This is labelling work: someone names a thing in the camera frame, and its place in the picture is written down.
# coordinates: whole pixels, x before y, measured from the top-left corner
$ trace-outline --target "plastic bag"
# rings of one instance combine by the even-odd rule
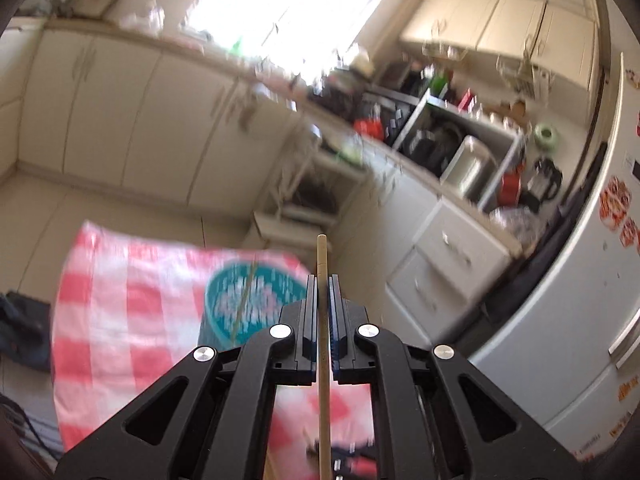
[[[118,21],[118,26],[127,30],[137,30],[150,36],[158,36],[164,27],[164,9],[156,0],[149,0],[145,14],[127,14]]]

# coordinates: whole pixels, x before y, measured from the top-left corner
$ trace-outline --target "kitchen countertop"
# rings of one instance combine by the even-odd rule
[[[45,28],[49,30],[70,30],[85,34],[96,34],[102,36],[108,36],[110,38],[120,38],[125,41],[132,41],[139,44],[144,44],[151,48],[157,48],[163,52],[175,54],[177,56],[188,58],[194,62],[201,63],[205,66],[211,67],[215,70],[219,70],[231,77],[242,78],[243,80],[251,83],[264,83],[268,87],[271,87],[275,92],[281,90],[281,88],[274,88],[269,85],[268,81],[265,81],[257,76],[255,68],[252,64],[245,62],[241,58],[236,56],[230,56],[220,51],[217,52],[215,47],[208,45],[199,45],[197,40],[184,37],[154,37],[136,30],[125,30],[108,22],[100,22],[97,20],[83,20],[83,19],[68,19],[68,18],[13,18],[9,24],[9,28],[16,27],[28,27],[28,28]],[[332,113],[324,110],[307,101],[305,98],[300,98],[300,95],[292,94],[290,96],[284,96],[295,102],[295,108],[297,111],[306,112],[319,120],[325,121],[329,126],[333,127],[337,132],[348,135],[354,135],[351,125],[343,119],[333,115]],[[406,171],[421,184],[428,189],[432,190],[439,197],[447,198],[450,202],[454,203],[457,207],[465,211],[475,221],[477,221],[484,229],[490,232],[500,243],[502,243],[506,249],[510,252],[514,258],[519,257],[522,254],[522,247],[520,243],[511,236],[508,232],[494,225],[486,215],[478,211],[471,203],[466,200],[462,200],[452,190],[443,186],[439,179],[433,176],[429,171],[418,166],[414,162],[400,155],[398,152],[392,150],[386,144],[378,142],[368,137],[363,137],[364,142],[375,150],[382,152],[383,155],[391,159],[397,164],[403,171]]]

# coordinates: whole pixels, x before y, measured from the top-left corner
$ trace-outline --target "tablecloth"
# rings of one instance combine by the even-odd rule
[[[68,254],[52,320],[54,403],[70,449],[197,346],[204,290],[234,260],[258,260],[302,283],[308,270],[274,251],[203,250],[86,222]],[[331,389],[332,442],[373,437],[367,386]],[[280,386],[269,439],[279,480],[316,478],[304,433],[318,435],[318,390]]]

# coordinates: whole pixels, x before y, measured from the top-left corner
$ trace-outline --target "bright window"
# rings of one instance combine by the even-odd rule
[[[310,80],[334,50],[353,42],[372,5],[375,0],[198,0],[186,27]]]

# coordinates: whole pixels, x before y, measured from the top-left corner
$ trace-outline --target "floor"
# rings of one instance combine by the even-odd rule
[[[66,254],[85,219],[126,234],[199,247],[236,248],[246,233],[238,224],[204,221],[18,172],[0,186],[0,292],[18,290],[52,302]],[[40,423],[38,432],[56,427],[49,374],[1,359],[0,391]]]

